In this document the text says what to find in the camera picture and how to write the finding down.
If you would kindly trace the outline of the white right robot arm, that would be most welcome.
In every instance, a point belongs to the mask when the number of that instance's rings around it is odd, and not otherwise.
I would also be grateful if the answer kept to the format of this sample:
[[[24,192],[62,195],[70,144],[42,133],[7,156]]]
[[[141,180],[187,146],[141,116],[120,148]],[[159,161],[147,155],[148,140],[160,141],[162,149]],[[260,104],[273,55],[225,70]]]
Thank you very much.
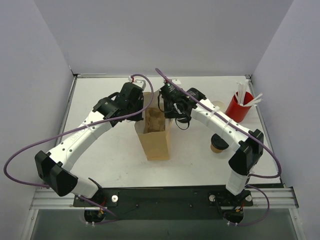
[[[264,141],[264,134],[258,129],[252,131],[236,123],[194,87],[184,91],[173,82],[166,81],[159,95],[163,99],[165,118],[187,124],[197,120],[234,151],[228,161],[231,174],[225,187],[234,196],[239,195],[263,155],[263,147],[259,143]]]

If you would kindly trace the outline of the brown paper coffee cup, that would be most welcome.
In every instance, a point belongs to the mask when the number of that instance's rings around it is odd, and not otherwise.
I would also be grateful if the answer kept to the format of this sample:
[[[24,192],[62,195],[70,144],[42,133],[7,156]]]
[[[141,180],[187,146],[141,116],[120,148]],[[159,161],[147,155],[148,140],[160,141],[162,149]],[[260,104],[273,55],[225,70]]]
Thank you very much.
[[[223,149],[219,149],[219,148],[216,148],[214,145],[210,145],[210,149],[212,152],[216,153],[216,154],[219,154],[223,151]]]

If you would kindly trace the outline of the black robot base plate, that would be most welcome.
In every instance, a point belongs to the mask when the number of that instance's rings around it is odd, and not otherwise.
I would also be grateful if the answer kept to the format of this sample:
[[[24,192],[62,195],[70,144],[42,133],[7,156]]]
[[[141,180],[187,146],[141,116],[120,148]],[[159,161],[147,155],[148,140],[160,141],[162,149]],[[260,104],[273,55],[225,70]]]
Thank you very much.
[[[251,192],[234,196],[224,185],[102,188],[85,201],[74,197],[73,206],[84,208],[88,222],[114,220],[220,220],[227,210],[253,206]]]

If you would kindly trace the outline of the black plastic cup lid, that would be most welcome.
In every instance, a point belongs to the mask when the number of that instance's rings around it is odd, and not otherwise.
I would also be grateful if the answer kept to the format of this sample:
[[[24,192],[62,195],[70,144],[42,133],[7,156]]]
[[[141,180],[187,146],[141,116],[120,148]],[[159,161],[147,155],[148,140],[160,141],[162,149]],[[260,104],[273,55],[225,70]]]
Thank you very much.
[[[211,144],[223,151],[229,147],[229,145],[216,133],[211,137]]]

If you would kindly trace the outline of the brown pulp cup carrier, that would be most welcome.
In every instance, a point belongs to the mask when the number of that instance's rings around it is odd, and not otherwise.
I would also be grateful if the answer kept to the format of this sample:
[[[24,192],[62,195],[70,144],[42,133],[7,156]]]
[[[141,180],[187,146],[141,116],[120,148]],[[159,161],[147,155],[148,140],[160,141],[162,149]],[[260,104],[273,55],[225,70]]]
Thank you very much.
[[[145,113],[145,132],[165,131],[166,119],[164,113],[158,108],[148,108]]]

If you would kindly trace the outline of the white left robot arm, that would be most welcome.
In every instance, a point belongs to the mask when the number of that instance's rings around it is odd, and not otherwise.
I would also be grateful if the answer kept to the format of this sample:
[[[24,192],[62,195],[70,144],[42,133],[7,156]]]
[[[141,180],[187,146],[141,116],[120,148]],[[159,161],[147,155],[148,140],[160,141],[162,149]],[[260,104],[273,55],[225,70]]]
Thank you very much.
[[[81,130],[63,140],[48,152],[39,151],[34,159],[39,177],[58,196],[69,193],[82,195],[92,206],[101,203],[103,194],[97,183],[71,173],[80,156],[104,133],[122,122],[121,117],[130,121],[142,120],[142,114],[132,115],[144,106],[143,91],[146,82],[126,82],[121,91],[100,99],[81,123]]]

